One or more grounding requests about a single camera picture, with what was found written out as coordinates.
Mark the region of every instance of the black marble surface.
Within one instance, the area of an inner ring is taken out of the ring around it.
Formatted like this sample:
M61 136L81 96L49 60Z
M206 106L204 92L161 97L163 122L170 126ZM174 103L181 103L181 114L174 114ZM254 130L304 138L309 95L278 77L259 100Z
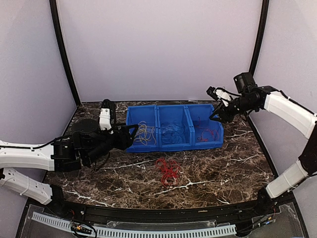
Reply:
M166 104L190 103L118 102L117 122L125 122L128 106ZM98 119L100 106L83 103L67 133L81 119ZM113 149L109 161L97 172L94 167L69 173L48 172L45 182L61 186L69 201L118 208L197 208L254 200L258 190L273 180L272 172L247 122L236 117L223 127L222 148L166 153ZM162 186L161 173L155 167L159 158L180 164L177 185Z

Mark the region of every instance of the bin compartment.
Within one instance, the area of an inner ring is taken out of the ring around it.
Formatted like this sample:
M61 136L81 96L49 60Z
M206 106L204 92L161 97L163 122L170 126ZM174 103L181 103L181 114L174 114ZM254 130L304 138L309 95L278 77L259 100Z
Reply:
M160 151L191 149L193 126L184 105L158 106Z
M139 125L133 145L127 149L127 152L151 152L159 150L156 106L128 107L126 124Z
M193 147L195 149L212 149L223 144L222 124L209 119L213 113L213 105L187 105L189 118L194 126Z

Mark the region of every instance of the white wall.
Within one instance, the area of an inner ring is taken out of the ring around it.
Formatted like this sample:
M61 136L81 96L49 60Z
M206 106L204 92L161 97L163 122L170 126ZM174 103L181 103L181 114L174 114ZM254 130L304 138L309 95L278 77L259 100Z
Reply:
M82 101L210 99L248 71L261 0L60 0Z
M62 134L75 103L49 1L0 1L0 140L43 143ZM41 180L44 171L24 169ZM13 238L26 198L0 188L0 236Z
M255 80L317 112L317 1L270 1ZM306 139L267 112L252 115L279 173L302 153ZM317 237L317 177L295 191L310 237Z

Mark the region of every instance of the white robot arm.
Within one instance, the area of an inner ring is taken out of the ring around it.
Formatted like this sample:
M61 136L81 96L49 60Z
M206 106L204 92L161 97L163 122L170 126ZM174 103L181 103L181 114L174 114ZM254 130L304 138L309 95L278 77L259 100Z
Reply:
M274 200L288 190L295 189L303 180L317 172L317 115L287 97L283 91L270 86L258 87L250 73L241 73L234 77L238 92L232 94L222 88L210 87L208 95L215 100L221 99L210 116L211 120L223 123L231 122L235 115L248 115L260 109L273 113L298 129L308 139L299 160L278 178L258 192L256 212L265 213ZM229 94L237 98L229 100Z
M64 200L62 189L35 181L14 168L35 168L69 172L90 167L112 148L124 150L132 145L138 125L117 125L115 104L104 100L100 119L75 123L71 135L58 137L43 145L13 144L0 141L0 186L31 197L44 205Z

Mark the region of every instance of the red cable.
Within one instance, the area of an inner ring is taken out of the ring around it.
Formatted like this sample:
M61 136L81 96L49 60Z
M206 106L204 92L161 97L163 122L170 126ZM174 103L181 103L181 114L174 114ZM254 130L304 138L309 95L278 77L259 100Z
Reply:
M177 185L177 179L179 178L178 172L180 171L180 166L175 160L170 160L166 162L164 158L160 158L156 160L155 166L159 168L163 174L161 178L161 183L164 187Z
M210 130L209 128L201 128L201 127L200 127L200 117L198 117L198 119L199 119L199 124L196 125L195 127L199 128L199 129L202 129L203 131L202 131L201 136L200 136L200 137L197 137L197 140L199 140L199 141L201 141L201 142L207 142L207 141L208 141L208 138L205 138L205 139L203 138L203 134L204 134L205 131L210 132L210 134L212 135L214 141L218 140L218 138L219 138L218 131L216 131L216 130Z

